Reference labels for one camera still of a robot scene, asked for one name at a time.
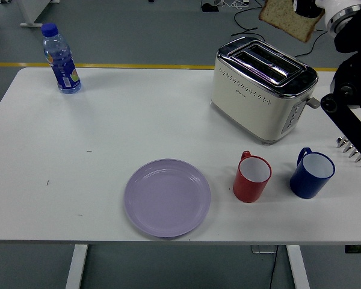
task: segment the bread slice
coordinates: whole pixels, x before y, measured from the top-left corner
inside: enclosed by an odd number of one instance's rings
[[[259,13],[259,20],[284,30],[302,42],[308,42],[317,22],[324,12],[317,18],[306,18],[293,10],[292,0],[265,0],[265,5]]]

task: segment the toaster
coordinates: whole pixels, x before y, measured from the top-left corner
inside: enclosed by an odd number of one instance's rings
[[[314,69],[253,37],[217,51],[211,101],[263,143],[274,143],[297,125],[318,75]]]

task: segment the plate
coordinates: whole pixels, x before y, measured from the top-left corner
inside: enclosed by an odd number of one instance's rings
[[[131,222],[156,237],[177,237],[202,223],[210,207],[206,178],[179,160],[145,164],[130,178],[125,210]]]

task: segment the gray floor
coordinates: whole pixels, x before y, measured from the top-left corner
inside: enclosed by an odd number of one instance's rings
[[[61,0],[38,21],[57,23],[76,63],[214,65],[217,49],[242,31],[233,19],[236,12],[223,7],[202,13],[199,0]],[[308,52],[319,35],[301,43],[258,21],[258,13],[244,12],[237,20],[258,27],[256,33],[288,54]],[[0,63],[45,63],[40,30],[21,28],[21,22],[16,0],[0,4]],[[322,21],[317,28],[324,29]],[[300,59],[312,67],[338,67],[348,57],[325,35]],[[0,100],[19,70],[0,64]],[[311,288],[361,288],[361,255],[344,254],[343,246],[301,249]],[[0,289],[65,288],[72,252],[68,244],[0,244]],[[95,245],[88,251],[82,288],[269,288],[274,257],[228,244]],[[294,288],[284,246],[273,288]]]

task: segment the table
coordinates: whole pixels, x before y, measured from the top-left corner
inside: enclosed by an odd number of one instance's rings
[[[211,206],[176,241],[361,244],[361,167],[336,148],[342,133],[322,109],[262,145],[211,104],[213,70],[78,69],[83,88],[60,93],[50,68],[25,68],[0,103],[0,241],[160,240],[136,229],[123,208],[130,176],[174,158],[197,167]],[[313,95],[329,92],[319,72]],[[328,155],[336,173],[305,200],[289,189],[300,149]],[[261,198],[240,202],[232,183],[242,151],[271,164]]]

